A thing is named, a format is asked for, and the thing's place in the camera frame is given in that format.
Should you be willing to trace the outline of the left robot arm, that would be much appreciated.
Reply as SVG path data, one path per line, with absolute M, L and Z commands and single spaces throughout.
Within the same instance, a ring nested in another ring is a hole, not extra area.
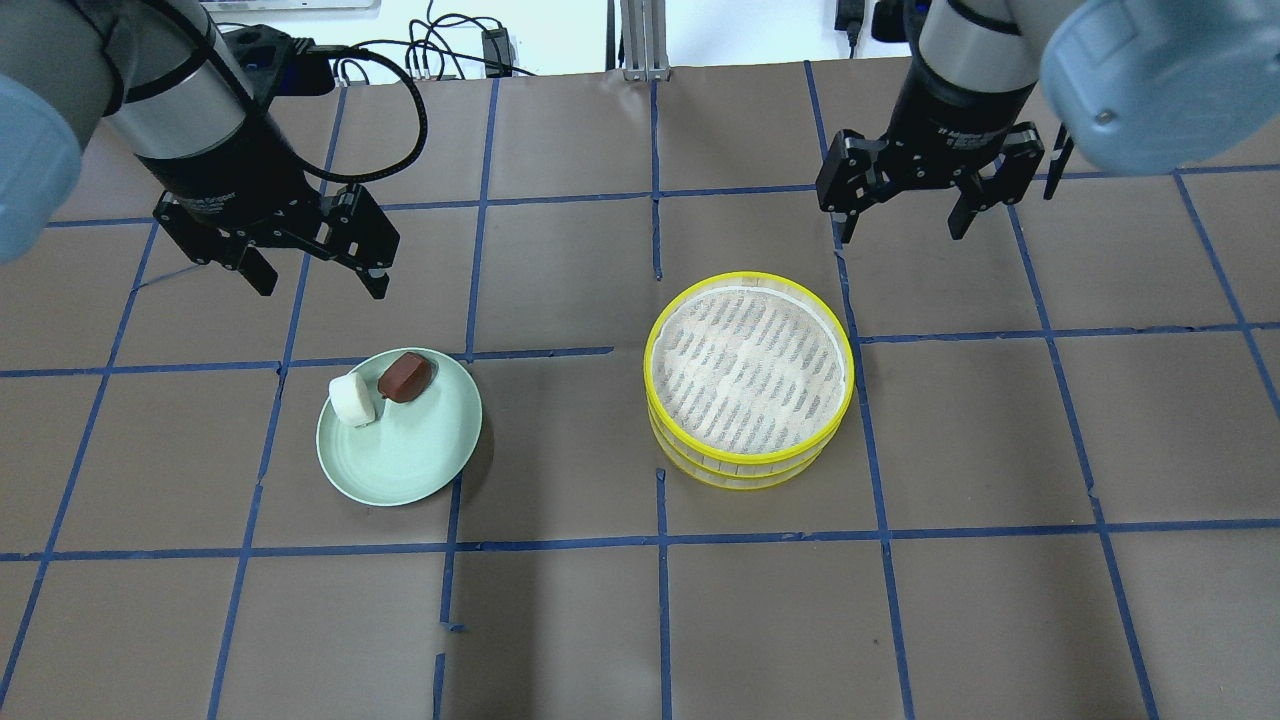
M 193 264 L 224 266 L 269 296 L 278 274 L 262 251 L 297 249 L 383 299 L 401 236 L 369 184 L 424 151 L 419 88 L 407 83 L 412 149 L 374 172 L 306 161 L 270 114 L 276 97 L 333 91 L 340 60 L 380 56 L 270 26 L 223 32 L 197 1 L 5 1 L 3 260 L 35 246 L 106 124 L 160 183 L 154 219 Z

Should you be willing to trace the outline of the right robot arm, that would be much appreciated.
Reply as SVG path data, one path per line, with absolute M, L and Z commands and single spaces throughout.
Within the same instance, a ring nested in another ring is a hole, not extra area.
M 884 133 L 841 129 L 815 179 L 847 243 L 900 193 L 955 188 L 954 240 L 1020 202 L 1043 160 L 1051 199 L 1079 152 L 1114 176 L 1215 158 L 1277 115 L 1275 1 L 881 1 L 910 65 Z

